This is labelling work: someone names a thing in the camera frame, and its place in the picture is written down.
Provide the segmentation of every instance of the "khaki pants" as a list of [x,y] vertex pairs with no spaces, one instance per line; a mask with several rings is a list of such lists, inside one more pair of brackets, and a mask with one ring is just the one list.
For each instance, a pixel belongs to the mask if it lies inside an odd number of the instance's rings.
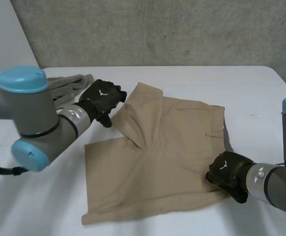
[[139,83],[112,118],[125,137],[85,146],[83,225],[194,210],[228,197],[205,179],[225,151],[224,107]]

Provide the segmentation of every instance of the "khaki shorts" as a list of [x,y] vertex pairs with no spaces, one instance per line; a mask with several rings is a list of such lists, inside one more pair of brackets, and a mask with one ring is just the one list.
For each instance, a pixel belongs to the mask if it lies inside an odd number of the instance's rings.
[[205,174],[225,151],[224,107],[163,97],[139,83],[112,118],[125,137],[85,146],[83,225],[195,210],[228,194]]

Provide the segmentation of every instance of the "white wall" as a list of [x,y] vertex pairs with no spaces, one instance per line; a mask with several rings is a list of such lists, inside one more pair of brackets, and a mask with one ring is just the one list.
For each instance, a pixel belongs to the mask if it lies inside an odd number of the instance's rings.
[[37,62],[10,1],[0,0],[0,71],[16,65]]

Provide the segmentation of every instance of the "black cable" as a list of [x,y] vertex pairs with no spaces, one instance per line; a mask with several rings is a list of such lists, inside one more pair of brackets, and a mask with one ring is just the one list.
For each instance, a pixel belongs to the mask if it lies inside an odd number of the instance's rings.
[[23,167],[14,167],[14,168],[11,168],[11,169],[8,169],[8,168],[1,168],[0,167],[0,175],[14,175],[14,176],[18,176],[18,175],[21,175],[22,173],[24,172],[27,172],[28,170],[26,170],[25,168]]

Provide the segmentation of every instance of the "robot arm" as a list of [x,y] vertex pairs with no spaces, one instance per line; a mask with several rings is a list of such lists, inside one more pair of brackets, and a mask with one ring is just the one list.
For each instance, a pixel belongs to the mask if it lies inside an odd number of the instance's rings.
[[111,127],[108,114],[126,96],[120,86],[96,80],[77,103],[57,114],[42,70],[18,66],[0,73],[0,118],[13,119],[21,138],[11,152],[29,171],[49,166],[94,119]]
[[[206,178],[225,189],[236,201],[244,203],[248,193],[286,212],[286,99],[283,101],[284,166],[254,163],[234,152],[217,157]],[[220,169],[224,161],[228,167]]]

